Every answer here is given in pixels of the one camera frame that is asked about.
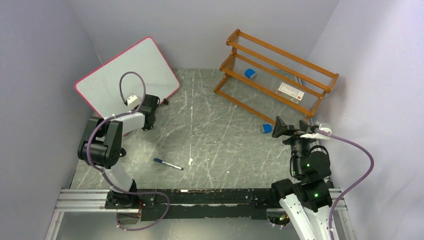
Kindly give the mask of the whiteboard with pink frame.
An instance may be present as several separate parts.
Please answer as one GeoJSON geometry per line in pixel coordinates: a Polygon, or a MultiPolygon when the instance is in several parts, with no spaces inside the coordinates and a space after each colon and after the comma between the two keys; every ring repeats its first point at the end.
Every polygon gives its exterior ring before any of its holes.
{"type": "Polygon", "coordinates": [[[106,119],[129,112],[124,101],[132,95],[142,100],[147,94],[163,101],[180,85],[156,42],[146,37],[78,80],[74,88],[106,119]]]}

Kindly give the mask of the blue whiteboard marker pen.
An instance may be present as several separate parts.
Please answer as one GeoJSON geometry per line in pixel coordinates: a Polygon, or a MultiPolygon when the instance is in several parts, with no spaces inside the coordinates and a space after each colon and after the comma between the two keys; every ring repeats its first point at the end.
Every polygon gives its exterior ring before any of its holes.
{"type": "Polygon", "coordinates": [[[184,170],[184,168],[181,167],[181,166],[177,166],[175,164],[166,162],[166,161],[164,161],[162,159],[159,159],[159,158],[154,158],[153,161],[154,162],[157,162],[157,163],[160,163],[160,164],[163,164],[163,165],[166,165],[166,166],[169,166],[169,167],[172,167],[172,168],[177,169],[177,170],[180,170],[180,171],[183,171],[184,170]]]}

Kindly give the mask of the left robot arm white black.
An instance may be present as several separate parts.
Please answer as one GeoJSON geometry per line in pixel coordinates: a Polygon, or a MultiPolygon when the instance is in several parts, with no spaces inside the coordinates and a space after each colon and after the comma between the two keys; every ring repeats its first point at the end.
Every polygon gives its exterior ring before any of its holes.
{"type": "Polygon", "coordinates": [[[97,116],[88,119],[77,156],[89,166],[99,169],[109,184],[106,207],[123,209],[142,206],[135,180],[119,161],[127,154],[122,141],[124,136],[133,131],[153,128],[160,101],[158,96],[147,94],[141,106],[135,107],[134,113],[110,120],[97,116]]]}

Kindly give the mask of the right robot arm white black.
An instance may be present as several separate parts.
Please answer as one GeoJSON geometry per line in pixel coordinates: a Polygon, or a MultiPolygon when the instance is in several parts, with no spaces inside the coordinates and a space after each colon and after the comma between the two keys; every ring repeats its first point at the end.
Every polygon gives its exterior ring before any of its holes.
{"type": "Polygon", "coordinates": [[[275,118],[272,137],[286,136],[284,145],[290,146],[290,179],[271,185],[270,202],[282,207],[301,240],[337,240],[339,235],[334,226],[333,203],[325,179],[332,172],[327,149],[317,140],[328,140],[332,125],[304,120],[299,127],[286,124],[280,116],[275,118]]]}

